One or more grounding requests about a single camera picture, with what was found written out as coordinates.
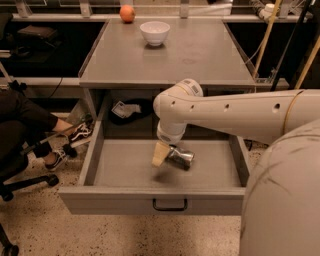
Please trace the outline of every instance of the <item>person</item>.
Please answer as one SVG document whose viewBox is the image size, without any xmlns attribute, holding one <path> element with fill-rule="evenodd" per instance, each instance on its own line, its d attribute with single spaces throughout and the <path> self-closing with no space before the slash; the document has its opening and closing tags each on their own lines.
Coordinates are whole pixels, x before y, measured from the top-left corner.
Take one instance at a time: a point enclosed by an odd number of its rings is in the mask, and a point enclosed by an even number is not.
<svg viewBox="0 0 320 256">
<path fill-rule="evenodd" d="M 33 152 L 37 158 L 43 158 L 48 170 L 56 170 L 67 161 L 68 152 L 63 148 L 53 150 L 48 142 L 39 142 L 46 138 L 45 132 L 49 131 L 63 132 L 71 148 L 90 141 L 92 129 L 87 123 L 72 126 L 21 92 L 0 90 L 0 166 L 14 154 L 20 154 L 23 144 L 27 142 L 28 145 L 37 145 Z"/>
</svg>

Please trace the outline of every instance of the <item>white bowl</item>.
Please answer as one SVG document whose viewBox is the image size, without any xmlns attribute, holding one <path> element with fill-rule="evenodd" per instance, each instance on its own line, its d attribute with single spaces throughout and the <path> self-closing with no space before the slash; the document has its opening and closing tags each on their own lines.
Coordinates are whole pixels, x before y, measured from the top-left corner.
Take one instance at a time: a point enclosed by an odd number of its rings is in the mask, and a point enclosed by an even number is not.
<svg viewBox="0 0 320 256">
<path fill-rule="evenodd" d="M 161 21 L 149 21 L 140 26 L 143 38 L 152 46 L 161 45 L 166 40 L 170 25 Z"/>
</svg>

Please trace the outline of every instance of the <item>cabinet top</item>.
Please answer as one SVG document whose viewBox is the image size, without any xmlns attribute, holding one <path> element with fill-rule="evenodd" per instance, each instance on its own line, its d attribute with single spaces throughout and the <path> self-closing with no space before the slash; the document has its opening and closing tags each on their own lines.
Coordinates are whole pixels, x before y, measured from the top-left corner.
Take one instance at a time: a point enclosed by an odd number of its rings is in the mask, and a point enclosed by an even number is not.
<svg viewBox="0 0 320 256">
<path fill-rule="evenodd" d="M 140 25 L 170 24 L 165 42 L 152 47 Z M 80 84 L 88 88 L 155 88 L 185 78 L 200 85 L 254 85 L 224 23 L 210 18 L 136 18 L 125 24 L 111 19 L 84 66 Z"/>
</svg>

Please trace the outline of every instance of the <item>open drawer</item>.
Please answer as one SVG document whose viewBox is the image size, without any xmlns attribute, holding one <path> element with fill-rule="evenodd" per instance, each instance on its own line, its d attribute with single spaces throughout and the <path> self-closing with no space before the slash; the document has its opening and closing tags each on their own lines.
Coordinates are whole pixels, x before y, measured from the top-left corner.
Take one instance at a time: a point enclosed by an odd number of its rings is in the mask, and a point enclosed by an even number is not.
<svg viewBox="0 0 320 256">
<path fill-rule="evenodd" d="M 157 117 L 117 127 L 108 121 L 112 101 L 107 92 L 78 186 L 59 190 L 72 214 L 241 215 L 250 173 L 241 138 L 188 127 L 178 146 L 195 153 L 190 169 L 156 168 Z"/>
</svg>

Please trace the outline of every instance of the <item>drawer front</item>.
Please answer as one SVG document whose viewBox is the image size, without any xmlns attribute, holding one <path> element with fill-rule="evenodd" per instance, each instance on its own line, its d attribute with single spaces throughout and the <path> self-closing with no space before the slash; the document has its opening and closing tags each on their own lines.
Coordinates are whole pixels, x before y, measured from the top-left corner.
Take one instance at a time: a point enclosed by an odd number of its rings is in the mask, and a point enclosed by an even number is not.
<svg viewBox="0 0 320 256">
<path fill-rule="evenodd" d="M 241 215 L 244 189 L 214 194 L 168 195 L 137 191 L 122 194 L 105 188 L 61 188 L 60 196 L 72 214 L 105 215 Z"/>
</svg>

